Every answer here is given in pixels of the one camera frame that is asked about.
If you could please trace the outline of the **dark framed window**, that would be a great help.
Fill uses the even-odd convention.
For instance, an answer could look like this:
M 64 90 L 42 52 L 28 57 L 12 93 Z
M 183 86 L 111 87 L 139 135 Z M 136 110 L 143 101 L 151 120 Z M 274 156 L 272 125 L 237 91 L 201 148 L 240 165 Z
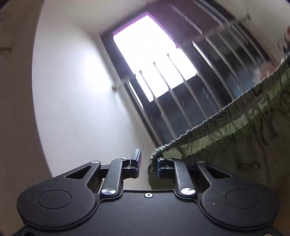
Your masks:
M 275 59 L 219 1 L 156 1 L 101 41 L 156 146 L 200 125 L 259 83 Z

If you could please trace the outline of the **green patterned garment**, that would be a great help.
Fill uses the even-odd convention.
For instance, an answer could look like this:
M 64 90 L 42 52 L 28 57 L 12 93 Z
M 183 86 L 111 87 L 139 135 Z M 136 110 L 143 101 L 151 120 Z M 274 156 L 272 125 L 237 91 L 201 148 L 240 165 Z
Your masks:
M 289 186 L 289 56 L 262 82 L 217 114 L 157 148 L 150 157 L 148 182 L 168 189 L 157 177 L 157 158 L 177 158 L 187 167 L 203 160 L 281 193 Z

